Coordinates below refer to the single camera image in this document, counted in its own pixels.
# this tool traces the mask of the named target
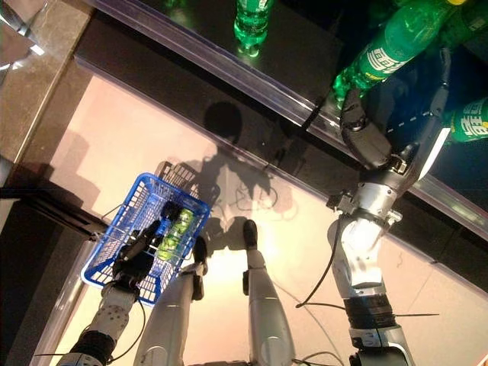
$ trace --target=green soda bottle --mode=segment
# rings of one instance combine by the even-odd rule
[[[193,220],[193,212],[184,208],[181,210],[178,219],[169,228],[168,233],[166,233],[162,243],[158,247],[158,258],[163,261],[168,261],[173,253],[178,248],[181,237],[186,233]]]
[[[275,0],[237,0],[234,34],[239,41],[239,51],[256,57],[259,46],[268,35],[268,21]]]
[[[439,32],[439,43],[454,49],[488,27],[488,0],[468,2],[447,20]]]
[[[450,141],[467,143],[488,137],[488,97],[474,101],[448,115]]]
[[[466,0],[412,0],[387,22],[387,25],[335,78],[333,90],[338,107],[350,88],[361,95],[385,80],[421,53],[437,36],[445,19]]]

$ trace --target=floor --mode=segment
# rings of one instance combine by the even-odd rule
[[[239,250],[245,218],[258,224],[259,246],[287,314],[297,357],[330,351],[347,364],[354,349],[345,314],[327,307],[294,307],[308,295],[329,260],[326,232],[336,215],[325,201],[250,167],[179,116],[97,77],[51,161],[50,180],[81,198],[85,210],[102,216],[125,198],[139,173],[157,172],[164,162],[186,163],[201,172],[208,186],[220,189],[218,196],[202,192],[201,198],[213,205],[203,232],[211,257],[205,298],[191,308],[185,364],[248,359],[247,299],[241,289],[246,255]],[[380,264],[396,313],[441,314],[399,318],[417,364],[481,362],[488,352],[485,293],[389,238],[383,242]],[[342,304],[332,276],[313,299]],[[57,352],[69,350],[96,313],[99,300],[100,291],[85,286]],[[130,316],[114,355],[121,354],[140,331],[140,308],[134,307]],[[135,351],[113,365],[132,364]],[[314,361],[338,364],[328,355]]]

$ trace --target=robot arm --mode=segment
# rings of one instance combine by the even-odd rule
[[[441,118],[448,96],[447,50],[441,50],[440,60],[441,82],[422,114],[422,132],[402,151],[394,151],[368,120],[358,90],[348,93],[342,109],[342,138],[365,167],[354,194],[332,196],[327,204],[342,212],[329,231],[329,241],[335,246],[332,271],[344,300],[352,344],[358,348],[350,358],[352,366],[414,366],[387,298],[377,254],[379,239],[402,218],[392,210],[394,201],[425,175],[448,135]]]

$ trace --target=marble surface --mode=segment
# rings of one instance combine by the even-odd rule
[[[31,30],[45,53],[10,68],[0,89],[0,154],[18,162],[71,57],[91,9],[81,1],[50,0]]]

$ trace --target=bright light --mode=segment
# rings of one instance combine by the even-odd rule
[[[38,56],[42,56],[44,54],[44,50],[40,48],[38,45],[34,44],[30,50],[37,54]]]
[[[16,63],[14,63],[14,65],[12,66],[12,70],[16,70],[16,69],[20,69],[22,67],[22,63],[17,61]]]
[[[444,145],[445,139],[448,138],[449,132],[451,132],[451,128],[450,127],[444,127],[441,130],[441,132],[439,133],[439,136],[437,136],[437,140],[435,141],[434,147],[432,148],[430,155],[427,158],[427,161],[425,161],[424,167],[422,168],[422,171],[420,172],[419,180],[424,178],[424,176],[427,174],[427,172],[429,171],[432,164],[434,164],[435,158],[437,158],[437,155],[441,151],[441,148]]]

